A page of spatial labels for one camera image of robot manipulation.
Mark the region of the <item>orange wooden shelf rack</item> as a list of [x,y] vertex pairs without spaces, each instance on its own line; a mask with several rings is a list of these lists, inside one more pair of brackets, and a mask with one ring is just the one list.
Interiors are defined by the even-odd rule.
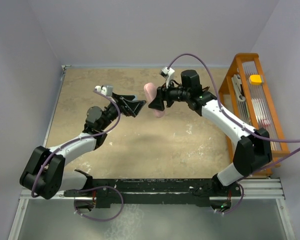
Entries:
[[[245,102],[236,98],[232,77],[239,74],[242,81]],[[250,75],[261,75],[262,85],[251,85]],[[272,139],[284,139],[284,132],[277,115],[275,105],[267,84],[267,80],[257,53],[238,53],[225,75],[218,90],[221,103],[240,120],[256,129],[262,128],[261,119],[268,119],[270,126],[265,128]]]

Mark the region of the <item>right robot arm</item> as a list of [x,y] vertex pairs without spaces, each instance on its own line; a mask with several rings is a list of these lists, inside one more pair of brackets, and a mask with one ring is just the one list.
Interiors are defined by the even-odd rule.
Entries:
[[227,110],[207,87],[202,87],[195,70],[182,71],[181,83],[175,82],[174,73],[166,68],[161,74],[167,78],[162,86],[156,87],[150,82],[143,87],[148,107],[157,118],[161,118],[165,108],[173,103],[186,102],[192,111],[219,127],[235,146],[232,163],[213,177],[212,190],[216,195],[225,195],[231,184],[272,161],[268,131],[247,125]]

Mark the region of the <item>pink glasses case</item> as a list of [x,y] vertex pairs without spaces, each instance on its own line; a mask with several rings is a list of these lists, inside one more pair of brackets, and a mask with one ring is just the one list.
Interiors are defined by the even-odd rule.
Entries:
[[[149,82],[149,83],[144,85],[143,91],[145,93],[147,103],[150,105],[150,103],[157,96],[157,87],[152,82]],[[152,109],[152,111],[153,111],[153,114],[156,118],[162,118],[165,114],[165,111],[159,111],[159,110],[156,110],[156,109]]]

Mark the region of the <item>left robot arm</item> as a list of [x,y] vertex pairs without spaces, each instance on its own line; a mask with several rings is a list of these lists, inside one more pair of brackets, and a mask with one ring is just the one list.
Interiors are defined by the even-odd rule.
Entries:
[[104,98],[109,100],[109,105],[105,108],[90,107],[83,131],[77,137],[58,146],[38,146],[33,150],[19,179],[20,185],[30,190],[33,198],[48,200],[61,190],[76,190],[81,196],[91,194],[92,177],[81,170],[65,174],[65,166],[100,148],[121,116],[135,118],[146,104],[135,95],[112,93],[111,96],[104,95]]

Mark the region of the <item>white stapler tool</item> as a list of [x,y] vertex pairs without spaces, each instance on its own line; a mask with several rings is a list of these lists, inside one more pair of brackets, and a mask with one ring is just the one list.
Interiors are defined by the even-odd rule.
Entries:
[[236,96],[236,99],[239,102],[244,103],[246,101],[245,93],[243,90],[243,85],[242,85],[242,80],[239,74],[234,74],[233,77],[231,78],[234,93]]

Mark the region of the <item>brown sunglasses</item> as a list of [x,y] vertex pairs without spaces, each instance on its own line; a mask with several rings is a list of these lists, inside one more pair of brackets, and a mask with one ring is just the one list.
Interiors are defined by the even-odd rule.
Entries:
[[209,87],[209,86],[206,86],[206,87],[204,87],[204,88],[202,89],[202,92],[207,92],[209,89],[210,89],[210,87]]

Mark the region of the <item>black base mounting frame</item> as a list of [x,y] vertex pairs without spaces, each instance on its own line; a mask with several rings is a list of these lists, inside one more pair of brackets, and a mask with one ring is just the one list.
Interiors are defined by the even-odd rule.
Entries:
[[66,190],[65,197],[76,201],[89,198],[95,208],[113,204],[222,206],[232,197],[241,197],[235,182],[222,186],[217,178],[93,178],[87,177],[82,190]]

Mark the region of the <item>yellow tape measure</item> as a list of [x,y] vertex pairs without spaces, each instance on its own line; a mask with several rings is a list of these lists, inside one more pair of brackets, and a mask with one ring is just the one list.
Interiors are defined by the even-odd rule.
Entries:
[[248,78],[249,83],[254,86],[260,86],[264,83],[263,76],[259,74],[252,74]]

